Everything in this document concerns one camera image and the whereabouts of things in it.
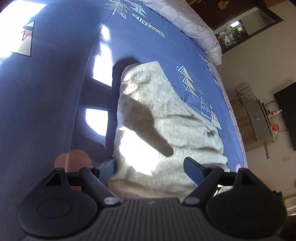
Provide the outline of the white lavender rolled quilt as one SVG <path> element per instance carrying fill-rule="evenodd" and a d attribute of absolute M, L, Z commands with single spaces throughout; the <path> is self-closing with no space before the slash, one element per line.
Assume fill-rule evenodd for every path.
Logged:
<path fill-rule="evenodd" d="M 145 0 L 142 3 L 190 37 L 215 65 L 221 65 L 222 50 L 213 30 L 186 1 Z"/>

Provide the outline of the dark wooden door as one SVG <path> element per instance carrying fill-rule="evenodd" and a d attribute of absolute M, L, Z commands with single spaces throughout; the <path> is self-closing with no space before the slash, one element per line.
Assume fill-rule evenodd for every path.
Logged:
<path fill-rule="evenodd" d="M 229 20 L 232 20 L 254 7 L 267 9 L 265 1 L 201 0 L 187 1 L 187 3 L 212 30 L 216 30 Z"/>

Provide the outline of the white perforated box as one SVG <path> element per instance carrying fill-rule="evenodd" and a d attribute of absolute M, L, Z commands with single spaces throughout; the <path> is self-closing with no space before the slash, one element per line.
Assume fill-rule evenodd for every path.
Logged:
<path fill-rule="evenodd" d="M 242 85 L 236 91 L 239 94 L 240 100 L 242 101 L 243 105 L 257 100 L 257 97 L 255 96 L 255 93 L 249 83 Z"/>

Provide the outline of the grey cabinet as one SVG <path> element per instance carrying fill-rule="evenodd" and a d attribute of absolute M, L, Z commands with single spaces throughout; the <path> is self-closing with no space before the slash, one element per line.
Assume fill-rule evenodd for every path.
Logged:
<path fill-rule="evenodd" d="M 270 127 L 265 117 L 265 112 L 259 100 L 254 100 L 245 106 L 250 118 L 257 141 L 271 137 Z"/>

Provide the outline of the light grey knit pants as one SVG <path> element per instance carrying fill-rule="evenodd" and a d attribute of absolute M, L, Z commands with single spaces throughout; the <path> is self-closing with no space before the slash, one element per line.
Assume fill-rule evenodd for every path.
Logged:
<path fill-rule="evenodd" d="M 127 66 L 121 76 L 108 188 L 120 199 L 183 200 L 195 188 L 183 162 L 229 171 L 217 128 L 176 94 L 157 61 Z"/>

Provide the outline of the black television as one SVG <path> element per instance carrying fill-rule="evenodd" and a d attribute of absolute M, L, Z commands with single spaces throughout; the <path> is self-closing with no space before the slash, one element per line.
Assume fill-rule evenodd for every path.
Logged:
<path fill-rule="evenodd" d="M 274 94 L 274 98 L 282 110 L 285 125 L 290 134 L 293 150 L 296 149 L 296 83 L 287 86 Z"/>

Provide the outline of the blue patterned bed sheet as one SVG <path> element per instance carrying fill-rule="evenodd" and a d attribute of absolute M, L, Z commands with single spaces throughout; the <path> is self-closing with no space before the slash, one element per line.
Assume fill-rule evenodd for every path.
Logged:
<path fill-rule="evenodd" d="M 228 167 L 246 167 L 215 64 L 142 1 L 11 1 L 1 10 L 1 240 L 23 237 L 16 208 L 57 157 L 112 156 L 121 74 L 152 61 L 217 126 Z"/>

